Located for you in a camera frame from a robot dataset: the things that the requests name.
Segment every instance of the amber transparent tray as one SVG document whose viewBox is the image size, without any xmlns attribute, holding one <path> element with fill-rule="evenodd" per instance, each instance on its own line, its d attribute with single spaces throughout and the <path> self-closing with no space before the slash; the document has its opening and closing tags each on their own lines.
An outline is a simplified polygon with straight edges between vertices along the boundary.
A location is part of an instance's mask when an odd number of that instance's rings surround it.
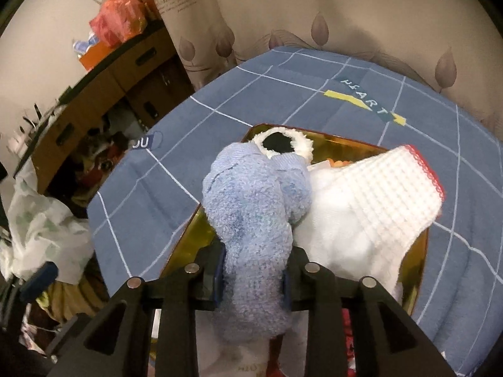
<svg viewBox="0 0 503 377">
<path fill-rule="evenodd" d="M 265 132 L 276 126 L 273 124 L 258 124 L 253 126 L 242 141 L 248 142 L 256 134 Z M 359 161 L 386 152 L 386 149 L 382 147 L 367 143 L 348 140 L 330 134 L 299 128 L 295 129 L 303 132 L 306 137 L 313 140 L 313 163 L 318 163 L 329 158 L 333 160 Z M 168 263 L 164 267 L 161 276 L 193 262 L 199 248 L 208 245 L 214 236 L 215 231 L 208 224 L 204 209 L 198 206 Z M 412 314 L 417 300 L 417 292 L 421 286 L 427 248 L 428 230 L 422 232 L 418 239 L 416 239 L 401 265 L 399 281 L 403 285 L 403 308 L 409 314 Z"/>
</svg>

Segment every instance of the plastic bag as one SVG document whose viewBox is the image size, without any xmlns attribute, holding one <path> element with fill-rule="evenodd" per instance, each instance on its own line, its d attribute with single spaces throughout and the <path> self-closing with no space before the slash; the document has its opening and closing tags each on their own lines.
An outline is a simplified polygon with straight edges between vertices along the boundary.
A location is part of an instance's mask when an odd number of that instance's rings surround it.
<svg viewBox="0 0 503 377">
<path fill-rule="evenodd" d="M 16 177 L 7 218 L 12 247 L 0 245 L 2 273 L 26 280 L 52 261 L 59 269 L 58 281 L 79 283 L 94 251 L 89 224 L 74 217 L 61 201 L 37 192 L 31 159 Z"/>
<path fill-rule="evenodd" d="M 141 34 L 147 26 L 145 5 L 140 0 L 106 0 L 89 25 L 108 47 Z"/>
</svg>

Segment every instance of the blue bed sheet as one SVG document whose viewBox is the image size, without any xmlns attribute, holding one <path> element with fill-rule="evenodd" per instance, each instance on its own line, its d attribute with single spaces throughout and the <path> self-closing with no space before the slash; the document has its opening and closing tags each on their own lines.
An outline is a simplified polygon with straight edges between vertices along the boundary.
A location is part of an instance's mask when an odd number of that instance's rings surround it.
<svg viewBox="0 0 503 377">
<path fill-rule="evenodd" d="M 413 318 L 458 375 L 475 370 L 503 330 L 500 142 L 432 89 L 330 52 L 280 47 L 241 64 L 164 117 L 146 148 L 126 155 L 88 209 L 110 294 L 130 276 L 158 277 L 217 153 L 259 123 L 421 151 L 447 197 L 429 232 Z"/>
</svg>

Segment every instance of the red trim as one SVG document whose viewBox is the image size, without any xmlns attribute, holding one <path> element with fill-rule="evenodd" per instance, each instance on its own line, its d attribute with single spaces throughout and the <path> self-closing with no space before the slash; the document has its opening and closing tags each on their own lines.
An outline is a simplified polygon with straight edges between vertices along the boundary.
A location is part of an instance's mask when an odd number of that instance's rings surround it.
<svg viewBox="0 0 503 377">
<path fill-rule="evenodd" d="M 428 178 L 432 181 L 432 184 L 435 186 L 435 189 L 437 190 L 440 199 L 442 200 L 442 202 L 444 202 L 445 190 L 444 187 L 442 187 L 442 184 L 440 184 L 437 174 L 432 170 L 428 162 L 423 158 L 422 154 L 418 151 L 418 149 L 416 149 L 415 146 L 405 145 L 404 148 L 406 148 L 409 151 L 409 153 L 412 154 L 414 159 L 416 159 L 417 163 L 423 168 L 423 171 L 426 173 Z"/>
</svg>

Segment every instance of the white plastic bag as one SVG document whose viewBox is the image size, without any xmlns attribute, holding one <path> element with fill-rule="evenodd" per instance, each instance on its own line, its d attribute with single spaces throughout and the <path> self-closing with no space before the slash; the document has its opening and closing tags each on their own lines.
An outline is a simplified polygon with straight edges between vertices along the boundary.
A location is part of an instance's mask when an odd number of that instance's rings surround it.
<svg viewBox="0 0 503 377">
<path fill-rule="evenodd" d="M 37 175 L 29 159 L 16 177 L 14 196 L 7 212 L 12 236 L 12 265 L 3 260 L 2 272 L 28 279 L 45 261 L 59 269 L 58 281 L 78 284 L 92 256 L 87 220 L 74 217 L 61 201 L 37 192 Z M 5 257 L 7 246 L 0 248 Z"/>
</svg>

